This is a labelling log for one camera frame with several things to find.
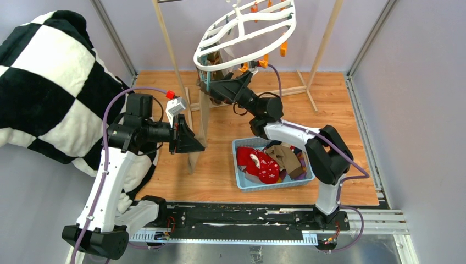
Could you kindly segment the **grey striped sock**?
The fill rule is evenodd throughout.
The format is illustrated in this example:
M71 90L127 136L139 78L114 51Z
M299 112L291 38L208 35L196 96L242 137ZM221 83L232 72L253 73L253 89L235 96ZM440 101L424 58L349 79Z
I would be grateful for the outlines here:
M245 178L249 180L250 182L261 184L262 181L259 176L250 174L248 172L245 172Z

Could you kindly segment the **purple orange striped sock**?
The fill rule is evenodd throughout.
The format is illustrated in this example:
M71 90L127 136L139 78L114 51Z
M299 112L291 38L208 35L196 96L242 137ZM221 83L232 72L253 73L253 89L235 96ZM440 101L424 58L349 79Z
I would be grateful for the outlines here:
M302 152L299 152L298 154L296 154L296 157L300 161L302 173L296 176L294 180L303 180L306 178L306 174L307 174L307 165L306 165L305 156L303 155Z

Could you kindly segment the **light blue plastic basket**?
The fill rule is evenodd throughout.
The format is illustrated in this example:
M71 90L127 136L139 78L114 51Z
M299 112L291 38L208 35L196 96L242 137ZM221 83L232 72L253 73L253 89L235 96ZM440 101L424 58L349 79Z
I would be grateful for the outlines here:
M315 175L309 164L307 154L301 150L303 155L305 156L306 165L307 165L307 174L306 174L305 179L291 180L289 176L286 176L286 178L283 181L280 180L278 183L275 183L275 184L263 184L263 183L257 184L257 183L253 183L247 180L245 178L245 173L237 165L236 149L239 147L251 147L251 148L255 148L265 153L265 149L267 147L274 146L274 145L283 145L287 147L292 146L290 144L286 144L281 141L266 140L261 137L249 137L249 138L244 138L244 139L236 139L232 142L232 154L233 154L234 164L235 164L236 181L237 181L237 186L241 189L241 191L243 192L260 191L260 190L300 186L300 185L306 185L308 182L315 179ZM295 153L297 153L300 150L296 147L294 148L295 148Z

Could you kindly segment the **red snowflake sock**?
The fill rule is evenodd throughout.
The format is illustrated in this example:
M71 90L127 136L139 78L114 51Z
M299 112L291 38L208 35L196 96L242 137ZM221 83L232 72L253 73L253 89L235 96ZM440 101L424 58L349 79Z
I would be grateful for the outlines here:
M263 184L275 184L280 181L280 166L262 151L254 150L249 154L247 173L256 177Z

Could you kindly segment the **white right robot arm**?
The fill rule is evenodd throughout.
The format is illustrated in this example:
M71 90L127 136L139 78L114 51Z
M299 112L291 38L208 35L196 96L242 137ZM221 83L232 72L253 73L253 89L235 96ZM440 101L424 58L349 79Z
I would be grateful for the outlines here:
M318 129L283 120L281 97L272 92L257 95L248 87L252 78L250 71L236 78L229 73L221 80L210 81L207 90L215 100L238 105L253 115L249 124L255 136L281 141L306 153L319 181L313 221L318 228L329 229L340 211L341 184L353 161L349 148L333 126Z

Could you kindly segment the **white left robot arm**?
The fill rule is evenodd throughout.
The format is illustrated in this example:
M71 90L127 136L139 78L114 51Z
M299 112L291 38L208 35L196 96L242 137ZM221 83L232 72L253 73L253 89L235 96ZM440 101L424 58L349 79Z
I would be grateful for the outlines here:
M73 247L70 263L76 261L78 253L107 261L121 258L130 237L148 223L174 229L174 220L161 197L146 196L125 212L117 212L125 178L136 159L142 157L143 145L167 143L172 154L204 151L185 121L186 102L182 97L168 91L164 107L168 121L155 122L151 119L152 95L124 91L120 96L126 98L126 110L111 124L103 123L101 161L90 196L76 223L62 231L62 238Z

